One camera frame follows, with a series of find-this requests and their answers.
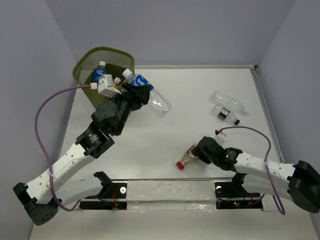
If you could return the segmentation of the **red cap crushed bottle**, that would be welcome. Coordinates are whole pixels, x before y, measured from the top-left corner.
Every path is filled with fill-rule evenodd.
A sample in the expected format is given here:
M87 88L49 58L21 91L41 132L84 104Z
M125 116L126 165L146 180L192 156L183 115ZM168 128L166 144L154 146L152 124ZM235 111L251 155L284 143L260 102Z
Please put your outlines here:
M183 170L186 166L193 164L198 157L192 153L192 150L197 146L193 144L189 149L184 153L181 160L179 160L175 165L179 170Z

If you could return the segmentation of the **orange label bottle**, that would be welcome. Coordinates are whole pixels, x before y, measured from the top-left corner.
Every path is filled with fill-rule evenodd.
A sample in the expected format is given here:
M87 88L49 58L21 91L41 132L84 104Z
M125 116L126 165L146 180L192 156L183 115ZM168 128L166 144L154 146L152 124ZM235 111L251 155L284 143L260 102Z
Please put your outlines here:
M118 87L120 86L122 80L121 80L119 77L115 77L115 78L113 79L113 82L114 82L114 87L115 87L115 88L118 88Z

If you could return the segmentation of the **black label black cap bottle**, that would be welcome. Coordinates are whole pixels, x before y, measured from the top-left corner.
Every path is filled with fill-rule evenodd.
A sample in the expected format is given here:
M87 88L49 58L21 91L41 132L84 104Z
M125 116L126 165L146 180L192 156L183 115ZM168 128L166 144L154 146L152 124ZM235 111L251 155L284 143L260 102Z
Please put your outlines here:
M228 124L237 126L240 123L240 120L236 117L236 115L222 105L215 105L212 109L212 113L218 119Z

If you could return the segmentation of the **clear bottle no label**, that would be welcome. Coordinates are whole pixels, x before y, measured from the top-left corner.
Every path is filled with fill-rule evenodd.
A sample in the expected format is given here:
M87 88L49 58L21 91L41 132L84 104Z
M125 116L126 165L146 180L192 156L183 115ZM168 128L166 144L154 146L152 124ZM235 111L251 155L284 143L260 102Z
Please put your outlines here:
M242 102L240 102L239 100L230 97L227 94L224 94L220 91L215 90L210 99L216 103L216 104L220 104L223 107L226 107L228 110L231 110L235 113L239 113L239 114L246 114L247 113L247 109L245 108L245 106L242 104Z

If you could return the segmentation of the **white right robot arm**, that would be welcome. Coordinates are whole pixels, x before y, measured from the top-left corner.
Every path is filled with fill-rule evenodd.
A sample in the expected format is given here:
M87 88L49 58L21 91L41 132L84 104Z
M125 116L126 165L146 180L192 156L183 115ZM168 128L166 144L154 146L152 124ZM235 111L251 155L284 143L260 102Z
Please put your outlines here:
M278 196L309 213L320 211L320 175L308 162L265 162L240 149L223 148L207 136L191 152L207 164L234 172L230 190L235 196L246 192Z

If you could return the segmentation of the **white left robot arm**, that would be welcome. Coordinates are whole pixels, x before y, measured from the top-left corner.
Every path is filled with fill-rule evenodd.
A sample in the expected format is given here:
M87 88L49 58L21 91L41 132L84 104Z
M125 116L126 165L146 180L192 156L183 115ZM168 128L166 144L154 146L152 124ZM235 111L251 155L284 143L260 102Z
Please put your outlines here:
M43 153L48 169L28 183L19 182L13 191L29 218L36 226L50 221L62 209L66 212L69 204L76 205L86 197L104 198L110 194L113 182L103 172L93 173L89 178L68 183L68 180L86 165L98 159L115 142L113 136L120 136L131 112L139 110L150 99L150 84L122 85L124 91L115 91L115 96L100 104L91 115L92 122L81 133L56 162L48 152Z

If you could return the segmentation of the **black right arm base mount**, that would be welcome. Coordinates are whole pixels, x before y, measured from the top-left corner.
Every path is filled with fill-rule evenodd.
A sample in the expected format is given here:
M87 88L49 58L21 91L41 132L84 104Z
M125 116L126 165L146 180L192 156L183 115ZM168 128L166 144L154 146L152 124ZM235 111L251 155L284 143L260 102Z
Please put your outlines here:
M236 173L230 181L214 183L217 210L259 209L263 210L261 194L248 192L243 187L245 174Z

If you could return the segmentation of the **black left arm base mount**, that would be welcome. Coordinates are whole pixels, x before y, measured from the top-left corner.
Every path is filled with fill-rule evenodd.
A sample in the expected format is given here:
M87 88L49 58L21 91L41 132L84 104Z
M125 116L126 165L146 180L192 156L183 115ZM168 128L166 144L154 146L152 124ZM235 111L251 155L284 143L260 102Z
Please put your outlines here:
M127 209L127 186L126 181L112 181L106 173L99 171L93 174L100 180L99 193L84 198L79 208L81 210L109 210L119 211Z

